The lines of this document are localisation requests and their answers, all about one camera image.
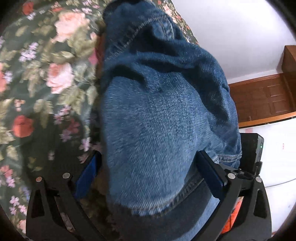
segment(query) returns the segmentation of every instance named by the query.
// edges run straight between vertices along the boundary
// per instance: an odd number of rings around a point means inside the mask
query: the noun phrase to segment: orange object
[[[232,228],[232,226],[233,226],[233,224],[235,222],[235,219],[237,218],[237,215],[239,213],[239,209],[240,209],[241,205],[242,205],[242,199],[239,200],[239,202],[235,206],[235,209],[232,212],[232,214],[230,215],[230,217],[228,218],[228,220],[227,220],[227,222],[226,222],[226,224],[225,224],[225,226],[224,226],[221,234],[224,234],[224,233],[226,233],[226,232],[228,232],[228,231],[231,230],[231,228]]]
[[[30,13],[33,12],[33,7],[34,7],[34,3],[32,2],[27,2],[22,6],[22,12],[25,15],[30,15]]]

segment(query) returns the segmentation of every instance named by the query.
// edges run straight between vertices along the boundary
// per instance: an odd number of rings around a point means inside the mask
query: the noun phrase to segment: denim fabric
[[[215,58],[148,1],[105,9],[101,79],[107,202],[126,241],[191,240],[217,206],[198,150],[238,167],[235,105]]]

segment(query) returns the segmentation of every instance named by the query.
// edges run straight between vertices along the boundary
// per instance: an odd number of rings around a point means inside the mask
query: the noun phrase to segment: metal screw
[[[234,179],[235,178],[235,175],[233,173],[228,173],[227,177],[229,179]]]
[[[257,182],[259,182],[259,183],[262,182],[261,177],[256,177],[255,180],[256,180]]]
[[[41,181],[42,181],[42,177],[37,177],[37,178],[36,178],[36,182],[39,183],[39,182],[41,182]]]
[[[64,179],[68,179],[69,177],[70,177],[70,173],[65,172],[65,173],[63,174],[63,178],[64,178]]]

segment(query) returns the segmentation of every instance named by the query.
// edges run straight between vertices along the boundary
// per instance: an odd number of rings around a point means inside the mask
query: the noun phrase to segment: door panel
[[[230,84],[239,122],[264,119],[295,111],[283,74]]]

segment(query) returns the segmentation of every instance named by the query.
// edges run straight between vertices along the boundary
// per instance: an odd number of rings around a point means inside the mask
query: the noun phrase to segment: white wall
[[[222,66],[228,83],[281,72],[285,45],[296,45],[266,0],[172,0],[201,47]]]
[[[266,187],[272,231],[277,231],[296,202],[296,118],[240,129],[264,138],[260,176]]]

